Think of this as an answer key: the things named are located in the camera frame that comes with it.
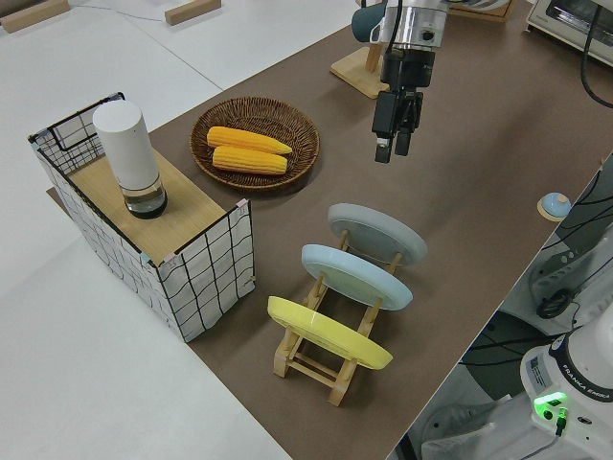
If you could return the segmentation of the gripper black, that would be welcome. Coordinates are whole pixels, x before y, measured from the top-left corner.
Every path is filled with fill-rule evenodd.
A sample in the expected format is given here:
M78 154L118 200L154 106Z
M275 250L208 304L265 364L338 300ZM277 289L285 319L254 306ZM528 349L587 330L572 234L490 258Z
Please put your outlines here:
M418 49L397 49L385 53L380 80L388 85L378 93L372 132L376 137L375 161L389 163L396 134L397 95L410 93L397 114L395 154L407 156L411 138L420 126L423 94L432 77L435 53Z

